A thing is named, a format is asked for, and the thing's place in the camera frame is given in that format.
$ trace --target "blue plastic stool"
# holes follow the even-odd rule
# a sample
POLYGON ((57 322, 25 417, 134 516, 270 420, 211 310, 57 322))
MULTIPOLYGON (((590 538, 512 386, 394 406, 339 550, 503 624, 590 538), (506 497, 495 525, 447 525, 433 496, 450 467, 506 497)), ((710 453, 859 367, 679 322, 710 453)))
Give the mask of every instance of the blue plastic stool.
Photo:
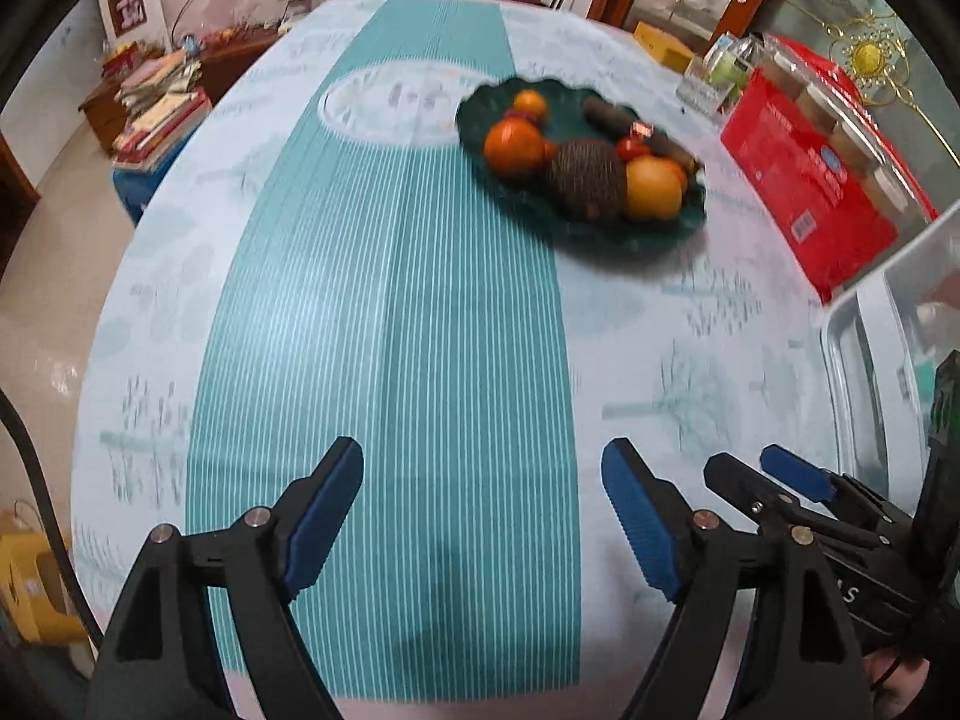
POLYGON ((167 154, 153 172, 137 172, 136 170, 124 170, 123 167, 114 167, 113 169, 113 187, 116 189, 120 202, 123 203, 127 213, 133 220, 133 226, 140 222, 144 209, 150 205, 150 201, 160 186, 163 177, 167 175, 179 153, 184 150, 184 146, 189 143, 193 137, 191 132, 184 138, 184 141, 167 154))

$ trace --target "teal striped table runner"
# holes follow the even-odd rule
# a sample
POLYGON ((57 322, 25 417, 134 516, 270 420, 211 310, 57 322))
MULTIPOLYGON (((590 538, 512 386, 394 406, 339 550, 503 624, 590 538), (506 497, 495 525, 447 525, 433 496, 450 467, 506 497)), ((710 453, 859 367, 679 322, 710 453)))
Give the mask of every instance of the teal striped table runner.
MULTIPOLYGON (((578 680, 554 256, 482 194, 437 113, 514 71, 495 4, 387 1, 304 110, 224 284, 187 528, 274 500, 339 435, 361 442, 363 490, 294 604, 335 696, 464 701, 578 680)), ((224 665, 242 668, 222 595, 214 613, 224 665)))

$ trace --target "person's hand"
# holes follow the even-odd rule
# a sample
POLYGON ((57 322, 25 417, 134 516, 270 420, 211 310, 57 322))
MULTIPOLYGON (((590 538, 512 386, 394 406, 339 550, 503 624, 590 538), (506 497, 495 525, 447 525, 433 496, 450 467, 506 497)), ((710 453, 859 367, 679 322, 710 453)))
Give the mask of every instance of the person's hand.
MULTIPOLYGON (((867 671, 867 678, 871 685, 887 672, 897 657, 896 650, 877 650, 863 659, 863 667, 867 671)), ((929 671, 929 661, 923 658, 904 658, 880 688, 875 704, 877 717, 896 717, 909 707, 923 689, 929 671)))

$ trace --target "barcode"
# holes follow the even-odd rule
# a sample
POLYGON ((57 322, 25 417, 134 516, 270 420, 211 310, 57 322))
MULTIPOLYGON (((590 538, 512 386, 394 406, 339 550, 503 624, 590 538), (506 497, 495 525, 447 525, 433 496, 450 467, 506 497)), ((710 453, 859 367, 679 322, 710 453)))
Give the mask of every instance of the barcode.
POLYGON ((790 232, 793 233, 794 240, 798 244, 802 244, 815 229, 817 229, 817 221, 810 211, 804 211, 795 223, 790 225, 790 232))

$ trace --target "yellow plastic object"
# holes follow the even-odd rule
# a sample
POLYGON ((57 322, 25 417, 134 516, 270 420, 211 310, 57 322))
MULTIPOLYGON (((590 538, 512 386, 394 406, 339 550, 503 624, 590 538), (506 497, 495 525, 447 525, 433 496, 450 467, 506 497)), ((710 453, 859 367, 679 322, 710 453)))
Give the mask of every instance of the yellow plastic object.
POLYGON ((60 645, 86 639, 80 619, 66 608, 44 533, 0 538, 0 597, 24 640, 60 645))
POLYGON ((695 53, 677 38, 649 23, 640 22, 634 31, 634 40, 647 50, 656 63, 674 73, 683 74, 695 53))

